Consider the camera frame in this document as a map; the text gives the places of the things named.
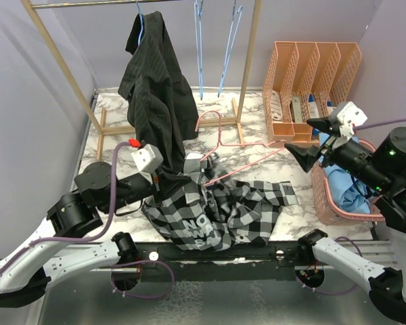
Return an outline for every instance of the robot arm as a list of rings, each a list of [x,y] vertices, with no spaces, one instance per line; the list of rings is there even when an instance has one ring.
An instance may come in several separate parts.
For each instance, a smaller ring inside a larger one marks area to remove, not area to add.
[[[148,144],[131,155],[139,172],[116,182],[116,211],[152,195],[158,201],[164,200],[190,181],[160,167],[162,155],[156,147]],[[76,238],[83,238],[102,226],[97,211],[107,213],[110,209],[111,180],[108,163],[89,165],[75,177],[77,190],[63,195],[35,232],[0,260],[0,307],[28,305],[42,297],[46,289],[71,276],[115,265],[119,260],[121,263],[137,260],[138,252],[131,236],[123,233],[95,249],[54,257],[78,241]]]
[[[370,263],[318,230],[299,243],[311,261],[335,267],[366,290],[385,316],[406,324],[406,127],[393,129],[379,148],[370,152],[351,139],[353,127],[365,122],[364,116],[353,103],[343,103],[329,117],[307,121],[330,134],[320,148],[292,144],[286,144],[286,148],[306,172],[322,156],[322,167],[338,165],[379,194],[376,206],[390,228],[391,244],[402,271]]]

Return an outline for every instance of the plastic organizer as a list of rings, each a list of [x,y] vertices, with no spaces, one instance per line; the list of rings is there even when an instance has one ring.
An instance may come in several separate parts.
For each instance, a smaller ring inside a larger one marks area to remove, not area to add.
[[[375,148],[366,141],[359,140],[359,143],[371,151]],[[370,206],[371,214],[349,213],[337,207],[332,200],[330,185],[326,173],[315,163],[311,170],[311,179],[313,182],[313,195],[317,217],[325,225],[355,225],[364,221],[385,221],[379,214],[378,208],[372,203]]]
[[[285,140],[299,146],[318,144],[318,140],[312,139],[313,129],[305,123],[310,117],[310,94],[320,117],[327,116],[328,101],[333,106],[346,101],[360,62],[356,43],[275,42],[263,85],[268,140]],[[271,109],[274,91],[281,106],[279,118]],[[303,123],[292,120],[292,96],[300,98]],[[282,142],[273,145],[281,146]]]

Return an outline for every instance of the mesh pattern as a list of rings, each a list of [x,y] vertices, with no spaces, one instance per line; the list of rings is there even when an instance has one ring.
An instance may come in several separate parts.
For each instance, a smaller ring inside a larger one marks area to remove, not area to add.
[[[320,117],[326,117],[328,115],[327,101],[330,97],[331,86],[334,82],[334,77],[336,76],[340,58],[340,50],[334,44],[334,50],[316,83],[315,91],[313,93]]]
[[[273,128],[272,128],[272,112],[271,112],[271,94],[273,88],[273,81],[275,78],[275,69],[277,68],[277,46],[274,44],[271,61],[269,63],[268,73],[263,85],[263,108],[265,109],[266,130],[268,133],[269,141],[273,141]]]
[[[292,115],[290,114],[290,100],[292,99],[292,86],[295,79],[296,67],[298,66],[298,47],[294,44],[292,50],[292,56],[290,57],[286,74],[281,82],[281,89],[279,91],[279,97],[281,101],[281,110],[283,111],[283,122],[291,123]]]
[[[349,53],[349,58],[344,66],[341,66],[342,72],[335,80],[334,86],[331,89],[331,101],[333,106],[338,106],[339,103],[345,102],[347,95],[351,90],[353,79],[357,73],[359,63],[361,62],[361,52],[358,45],[352,45],[353,49]]]
[[[365,141],[361,144],[371,151],[374,147]],[[317,217],[325,225],[353,225],[362,221],[385,221],[385,218],[378,213],[374,204],[371,205],[371,215],[360,213],[347,213],[340,210],[332,201],[329,191],[328,178],[325,171],[319,167],[317,162],[311,170],[311,180],[313,182],[313,195]]]
[[[319,50],[315,44],[312,54],[310,55],[307,67],[305,68],[302,78],[299,82],[297,95],[300,97],[300,112],[304,123],[310,118],[309,96],[311,86],[313,86],[314,77],[319,63]]]

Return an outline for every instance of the clothes hanger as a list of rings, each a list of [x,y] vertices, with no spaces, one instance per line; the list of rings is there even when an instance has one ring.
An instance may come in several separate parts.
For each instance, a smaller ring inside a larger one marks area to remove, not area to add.
[[[138,16],[140,17],[140,33],[138,35],[138,45],[140,45],[141,36],[143,35],[143,14],[141,13],[140,5],[137,0],[135,0],[135,3],[137,4]]]
[[[280,141],[272,141],[272,142],[269,142],[268,144],[265,144],[265,143],[263,143],[263,142],[253,142],[253,143],[251,143],[251,144],[224,144],[224,143],[221,141],[221,132],[222,132],[222,130],[221,130],[221,114],[219,114],[219,112],[218,112],[217,110],[209,110],[209,111],[203,113],[202,115],[200,115],[199,118],[198,118],[198,120],[197,120],[197,123],[196,123],[196,129],[195,129],[195,131],[198,130],[198,125],[199,125],[200,120],[202,119],[202,117],[203,117],[204,115],[208,114],[208,113],[215,113],[215,114],[218,115],[218,140],[217,140],[217,144],[216,144],[215,148],[213,148],[208,154],[206,154],[205,156],[203,156],[203,158],[202,158],[201,160],[204,160],[204,159],[208,158],[208,157],[209,157],[211,154],[213,154],[213,153],[215,152],[215,150],[217,150],[220,146],[222,146],[222,147],[246,147],[246,146],[263,146],[263,147],[269,147],[271,144],[275,144],[275,143],[277,143],[277,142],[284,142],[284,143],[286,142],[285,140],[280,140]],[[221,179],[223,179],[223,178],[232,176],[232,175],[234,175],[234,174],[236,174],[236,173],[238,173],[238,172],[244,170],[245,168],[251,167],[252,165],[255,165],[256,163],[259,163],[259,162],[262,161],[262,160],[265,160],[266,158],[272,156],[273,154],[276,154],[276,153],[280,152],[280,151],[283,150],[283,149],[284,149],[284,147],[281,147],[281,148],[279,148],[279,149],[277,149],[277,150],[275,150],[275,151],[272,151],[272,152],[268,153],[267,155],[263,156],[262,158],[260,158],[260,159],[258,159],[258,160],[256,160],[256,161],[254,161],[254,162],[250,162],[249,164],[244,165],[244,166],[242,166],[242,167],[236,169],[235,171],[232,171],[232,172],[230,172],[230,173],[228,173],[228,174],[226,174],[226,175],[223,175],[223,176],[218,177],[218,178],[216,178],[216,179],[212,179],[212,180],[210,180],[208,183],[206,183],[206,184],[204,184],[204,185],[205,185],[205,186],[211,186],[211,185],[213,185],[216,181],[219,181],[219,180],[221,180]]]
[[[204,0],[201,0],[199,4],[198,0],[194,0],[194,22],[196,24],[197,67],[198,67],[198,84],[200,88],[200,100],[203,99],[203,46],[202,46],[203,2]]]
[[[233,4],[233,15],[231,16],[229,39],[227,41],[227,48],[225,49],[223,74],[221,75],[221,81],[219,83],[219,88],[218,88],[218,97],[220,96],[221,90],[223,89],[224,78],[225,78],[225,75],[227,74],[227,67],[229,66],[231,51],[233,49],[233,44],[235,43],[236,33],[238,32],[238,27],[241,22],[242,9],[243,9],[243,6],[241,5],[239,7],[239,9],[236,10],[236,0],[235,0],[235,2]],[[233,25],[234,25],[235,18],[237,15],[239,15],[239,18],[238,18],[238,22],[236,23],[235,33],[233,34],[233,37],[232,37],[231,32],[233,31]]]

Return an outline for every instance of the hanging rod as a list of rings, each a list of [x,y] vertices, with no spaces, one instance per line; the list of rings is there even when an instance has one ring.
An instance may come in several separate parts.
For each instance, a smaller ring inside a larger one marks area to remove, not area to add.
[[[180,1],[180,0],[138,0],[139,3],[144,2],[167,2],[167,1]],[[98,1],[98,2],[80,2],[80,3],[51,3],[45,5],[31,5],[32,9],[54,9],[65,7],[83,7],[89,5],[120,5],[124,3],[135,3],[136,0],[111,0],[111,1]]]

